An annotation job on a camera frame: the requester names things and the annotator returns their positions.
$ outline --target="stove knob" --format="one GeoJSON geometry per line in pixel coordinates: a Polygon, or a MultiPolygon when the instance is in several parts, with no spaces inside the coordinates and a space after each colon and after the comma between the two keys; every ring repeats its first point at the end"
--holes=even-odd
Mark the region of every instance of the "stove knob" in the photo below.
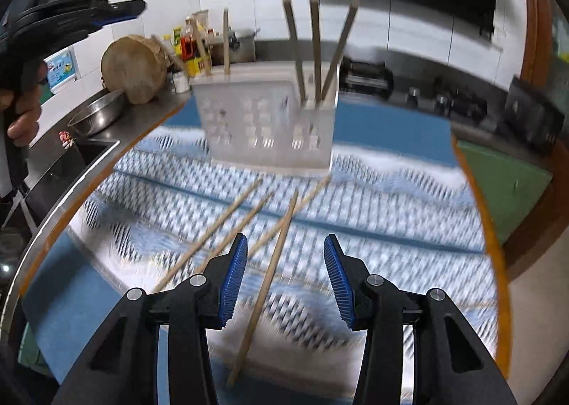
{"type": "Polygon", "coordinates": [[[411,108],[417,108],[419,106],[418,97],[421,96],[421,91],[416,87],[409,87],[409,92],[405,98],[405,103],[411,108]]]}
{"type": "Polygon", "coordinates": [[[436,114],[445,115],[448,112],[448,97],[437,94],[432,108],[436,114]]]}

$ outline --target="human hand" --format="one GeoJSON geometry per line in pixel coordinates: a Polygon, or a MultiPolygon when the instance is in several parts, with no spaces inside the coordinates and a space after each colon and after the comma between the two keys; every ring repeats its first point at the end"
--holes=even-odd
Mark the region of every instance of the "human hand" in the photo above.
{"type": "MultiPolygon", "coordinates": [[[[38,82],[45,79],[47,75],[47,65],[42,62],[38,70],[38,82]]],[[[42,106],[39,97],[42,94],[42,87],[36,85],[33,90],[24,92],[16,99],[16,114],[20,116],[8,127],[8,137],[14,141],[16,146],[27,146],[38,134],[38,119],[42,114],[42,106]]],[[[14,93],[9,90],[0,89],[0,111],[9,108],[14,99],[14,93]]]]}

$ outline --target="gas stove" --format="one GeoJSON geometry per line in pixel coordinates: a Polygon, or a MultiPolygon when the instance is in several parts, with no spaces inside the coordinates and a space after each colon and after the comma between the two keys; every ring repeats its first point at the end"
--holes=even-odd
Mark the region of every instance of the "gas stove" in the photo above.
{"type": "Polygon", "coordinates": [[[437,77],[431,84],[393,76],[385,63],[353,62],[340,66],[340,91],[346,97],[375,100],[386,105],[445,117],[468,126],[494,132],[488,104],[474,92],[437,77]]]}

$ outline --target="wooden chopstick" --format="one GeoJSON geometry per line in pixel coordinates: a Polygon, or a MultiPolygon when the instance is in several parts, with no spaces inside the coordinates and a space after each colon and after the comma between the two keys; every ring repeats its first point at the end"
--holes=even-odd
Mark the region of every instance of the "wooden chopstick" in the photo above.
{"type": "Polygon", "coordinates": [[[294,62],[297,68],[298,92],[301,95],[301,105],[304,105],[306,103],[306,90],[304,88],[301,53],[298,49],[297,24],[294,21],[294,12],[292,11],[292,0],[283,0],[283,9],[288,25],[288,34],[290,36],[292,53],[294,54],[294,62]]]}
{"type": "Polygon", "coordinates": [[[235,225],[231,230],[229,230],[229,232],[227,233],[223,241],[220,243],[220,245],[210,252],[207,259],[204,260],[203,263],[201,263],[201,265],[197,268],[197,270],[194,273],[202,273],[205,270],[206,266],[208,265],[209,260],[219,256],[223,252],[225,247],[235,239],[235,235],[240,233],[245,228],[245,226],[249,222],[251,222],[251,220],[259,213],[261,209],[263,209],[265,204],[267,204],[267,201],[270,200],[273,195],[274,192],[269,192],[267,195],[265,195],[265,197],[259,201],[259,203],[257,204],[257,206],[254,207],[254,209],[251,209],[251,211],[245,217],[243,217],[243,219],[237,225],[235,225]]]}
{"type": "Polygon", "coordinates": [[[223,9],[223,71],[229,74],[229,9],[223,9]]]}
{"type": "MultiPolygon", "coordinates": [[[[308,203],[310,203],[312,201],[312,199],[318,194],[318,192],[320,190],[322,190],[324,187],[326,187],[326,185],[328,185],[330,183],[331,180],[331,176],[327,176],[324,179],[322,179],[320,182],[317,183],[317,185],[314,187],[314,189],[312,189],[311,192],[309,192],[303,199],[302,201],[297,204],[297,207],[294,208],[294,212],[292,213],[293,216],[295,216],[296,214],[298,214],[298,212],[302,211],[307,205],[308,203]]],[[[266,243],[268,241],[270,241],[277,233],[278,231],[281,229],[281,227],[284,224],[285,219],[281,218],[280,220],[278,220],[277,223],[275,223],[267,232],[265,232],[258,240],[257,242],[255,242],[254,245],[251,246],[251,248],[249,248],[248,251],[248,259],[250,259],[251,257],[253,257],[255,255],[255,253],[264,245],[266,245],[266,243]]]]}
{"type": "Polygon", "coordinates": [[[243,367],[243,363],[245,361],[245,357],[247,356],[247,352],[249,351],[249,347],[251,347],[252,335],[255,332],[255,328],[257,327],[259,318],[261,317],[261,311],[263,310],[263,305],[267,299],[268,289],[271,286],[272,279],[275,276],[275,272],[277,270],[277,265],[281,257],[283,246],[285,245],[284,241],[286,240],[286,236],[288,234],[288,228],[290,227],[292,213],[294,212],[294,207],[297,204],[297,199],[298,190],[295,190],[290,202],[288,203],[286,214],[283,217],[284,223],[281,228],[281,233],[279,234],[279,239],[275,245],[275,250],[272,252],[271,261],[268,263],[267,272],[265,273],[265,278],[263,278],[263,283],[261,284],[261,289],[259,290],[257,301],[255,301],[255,306],[252,310],[251,319],[249,320],[247,329],[245,330],[245,335],[243,336],[241,347],[239,348],[237,357],[235,357],[235,360],[233,361],[231,373],[229,374],[229,378],[227,380],[228,386],[235,384],[235,380],[239,376],[241,367],[243,367]]]}
{"type": "Polygon", "coordinates": [[[342,54],[344,52],[344,47],[348,42],[348,36],[350,35],[350,31],[352,30],[354,20],[356,19],[356,13],[359,5],[360,3],[358,0],[352,0],[352,2],[350,3],[348,16],[346,16],[346,21],[344,23],[344,28],[342,29],[342,34],[340,34],[340,39],[338,40],[338,46],[336,47],[336,51],[334,52],[334,56],[332,57],[332,61],[330,62],[330,68],[328,69],[328,74],[326,75],[326,79],[324,80],[324,86],[322,87],[323,100],[326,99],[328,90],[332,85],[332,79],[334,79],[336,68],[338,67],[338,63],[340,63],[340,59],[342,58],[342,54]]]}
{"type": "Polygon", "coordinates": [[[322,56],[320,50],[320,0],[310,0],[310,20],[312,22],[312,51],[314,54],[314,99],[318,104],[322,98],[322,56]]]}
{"type": "Polygon", "coordinates": [[[172,279],[172,277],[174,275],[176,275],[176,273],[178,272],[178,270],[180,270],[185,264],[186,262],[188,262],[190,260],[190,258],[202,247],[204,246],[204,243],[215,233],[215,230],[217,230],[220,226],[223,225],[223,223],[227,220],[227,217],[229,217],[230,215],[232,215],[232,213],[235,211],[235,209],[237,209],[241,203],[243,203],[243,201],[247,198],[247,196],[249,196],[249,194],[256,189],[259,184],[261,183],[261,179],[256,179],[251,186],[249,186],[243,193],[241,193],[241,195],[239,195],[235,201],[233,201],[233,203],[228,206],[216,219],[216,221],[203,233],[202,236],[200,236],[197,239],[197,242],[195,242],[190,249],[188,250],[188,252],[186,252],[182,257],[180,257],[180,259],[178,259],[178,261],[176,262],[176,265],[174,265],[169,271],[168,273],[166,273],[166,276],[164,276],[159,282],[158,284],[153,288],[152,292],[153,293],[157,293],[158,291],[161,291],[167,284],[168,282],[172,279]]]}
{"type": "Polygon", "coordinates": [[[197,26],[197,20],[194,17],[190,17],[190,23],[192,24],[193,38],[196,40],[197,49],[199,50],[200,56],[204,62],[204,70],[206,71],[206,76],[211,76],[211,66],[209,64],[208,56],[206,55],[206,48],[204,47],[204,43],[201,42],[201,34],[200,29],[197,26]]]}

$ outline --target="green cabinet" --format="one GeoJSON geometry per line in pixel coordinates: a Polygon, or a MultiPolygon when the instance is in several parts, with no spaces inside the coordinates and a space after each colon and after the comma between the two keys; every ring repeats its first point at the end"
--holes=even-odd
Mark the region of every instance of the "green cabinet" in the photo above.
{"type": "Polygon", "coordinates": [[[546,170],[468,142],[458,142],[482,191],[500,243],[536,205],[551,181],[546,170]]]}

